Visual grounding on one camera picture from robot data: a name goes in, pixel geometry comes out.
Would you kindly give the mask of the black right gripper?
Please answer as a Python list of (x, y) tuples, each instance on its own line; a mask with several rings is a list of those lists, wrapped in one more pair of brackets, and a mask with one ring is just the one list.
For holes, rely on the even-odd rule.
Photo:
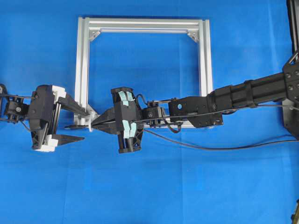
[(92, 128), (117, 134), (119, 153), (131, 153), (141, 150), (144, 124), (141, 107), (133, 89), (119, 87), (111, 90), (114, 107), (107, 109), (92, 122)]

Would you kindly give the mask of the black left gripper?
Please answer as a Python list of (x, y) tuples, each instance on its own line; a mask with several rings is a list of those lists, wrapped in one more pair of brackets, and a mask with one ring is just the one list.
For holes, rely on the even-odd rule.
[(50, 129), (55, 103), (61, 108), (80, 116), (88, 116), (89, 113), (81, 107), (65, 88), (55, 85), (40, 85), (32, 92), (29, 105), (29, 128), (32, 139), (32, 149), (39, 152), (54, 152), (57, 146), (79, 142), (84, 137), (48, 134)]

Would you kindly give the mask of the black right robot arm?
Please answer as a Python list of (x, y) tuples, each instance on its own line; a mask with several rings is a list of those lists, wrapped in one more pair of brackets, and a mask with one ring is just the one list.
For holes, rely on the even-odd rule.
[(168, 127), (178, 133), (184, 121), (193, 127), (202, 128), (222, 125), (222, 116), (246, 108), (268, 106), (274, 102), (289, 100), (290, 110), (286, 116), (285, 128), (295, 138), (299, 136), (299, 54), (295, 52), (278, 74), (242, 84), (218, 88), (205, 97), (172, 98), (146, 102), (141, 108), (138, 96), (127, 87), (111, 90), (113, 107), (95, 119), (94, 129), (115, 134), (118, 137), (119, 152), (129, 153), (141, 149), (145, 125)]

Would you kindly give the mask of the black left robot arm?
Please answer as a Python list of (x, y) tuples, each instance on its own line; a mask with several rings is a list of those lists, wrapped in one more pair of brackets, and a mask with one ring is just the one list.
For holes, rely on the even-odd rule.
[(61, 145), (79, 142), (84, 137), (56, 134), (62, 109), (86, 117), (89, 114), (66, 91), (55, 85), (40, 85), (31, 96), (8, 94), (5, 85), (0, 85), (0, 98), (7, 100), (4, 116), (0, 120), (16, 124), (28, 121), (32, 149), (39, 152), (54, 152)]

